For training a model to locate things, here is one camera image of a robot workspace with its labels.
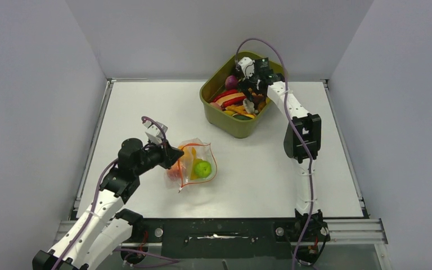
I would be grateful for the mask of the yellow bell pepper toy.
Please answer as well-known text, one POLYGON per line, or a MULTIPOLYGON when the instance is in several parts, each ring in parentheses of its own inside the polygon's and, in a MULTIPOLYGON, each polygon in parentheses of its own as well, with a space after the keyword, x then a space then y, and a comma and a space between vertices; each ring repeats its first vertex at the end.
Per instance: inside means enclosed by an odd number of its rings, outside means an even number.
POLYGON ((179 159, 179 164, 186 168, 192 167, 196 159, 195 145, 184 145, 180 146, 179 149, 183 151, 183 156, 179 159))

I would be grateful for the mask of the pink peach toy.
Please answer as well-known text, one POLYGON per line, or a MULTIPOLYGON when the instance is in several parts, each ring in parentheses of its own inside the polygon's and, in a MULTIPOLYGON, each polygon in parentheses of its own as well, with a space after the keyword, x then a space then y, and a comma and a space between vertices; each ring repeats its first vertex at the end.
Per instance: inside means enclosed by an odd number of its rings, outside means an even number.
POLYGON ((166 176, 170 181, 180 181, 181 180, 181 172, 177 165, 171 167, 166 171, 166 176))

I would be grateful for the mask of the clear zip top bag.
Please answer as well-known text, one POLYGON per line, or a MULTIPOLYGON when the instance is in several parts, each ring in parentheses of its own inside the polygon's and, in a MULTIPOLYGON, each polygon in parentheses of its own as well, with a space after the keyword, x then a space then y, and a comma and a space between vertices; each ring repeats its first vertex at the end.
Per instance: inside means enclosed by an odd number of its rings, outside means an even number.
POLYGON ((183 156, 164 174, 169 188, 178 187, 181 192, 187 186, 208 183, 216 177, 218 164, 211 143, 194 138, 181 142, 178 149, 183 156))

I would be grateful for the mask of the green lime toy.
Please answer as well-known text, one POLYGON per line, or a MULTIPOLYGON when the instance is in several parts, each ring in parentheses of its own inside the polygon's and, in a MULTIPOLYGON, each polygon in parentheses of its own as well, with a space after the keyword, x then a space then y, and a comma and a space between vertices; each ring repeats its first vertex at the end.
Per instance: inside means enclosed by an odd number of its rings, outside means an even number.
POLYGON ((197 178, 206 178, 212 173, 212 165, 208 161, 199 161, 193 166, 193 172, 197 178))

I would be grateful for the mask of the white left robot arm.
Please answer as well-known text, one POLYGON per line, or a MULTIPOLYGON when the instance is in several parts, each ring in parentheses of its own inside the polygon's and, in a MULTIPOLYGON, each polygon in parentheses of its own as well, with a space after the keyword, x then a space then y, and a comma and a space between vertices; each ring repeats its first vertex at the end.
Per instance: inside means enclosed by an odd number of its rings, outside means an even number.
POLYGON ((143 145, 137 138, 122 142, 118 157, 102 172, 89 207, 48 251, 40 250, 33 269, 96 269, 121 243, 132 237, 143 217, 124 208, 140 186, 140 175, 156 166, 171 168, 183 150, 169 142, 143 145))

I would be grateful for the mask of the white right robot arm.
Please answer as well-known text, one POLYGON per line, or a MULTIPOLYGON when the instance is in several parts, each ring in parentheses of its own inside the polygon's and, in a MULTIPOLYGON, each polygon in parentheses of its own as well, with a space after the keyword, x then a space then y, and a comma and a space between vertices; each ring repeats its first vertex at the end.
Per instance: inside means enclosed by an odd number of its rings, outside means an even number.
POLYGON ((316 241, 324 227, 314 187, 314 162, 321 148, 321 117, 303 107, 283 74, 271 69, 268 58, 243 57, 236 67, 244 77, 241 88, 245 94, 269 98, 287 118, 283 148, 297 173, 294 233, 299 241, 316 241))

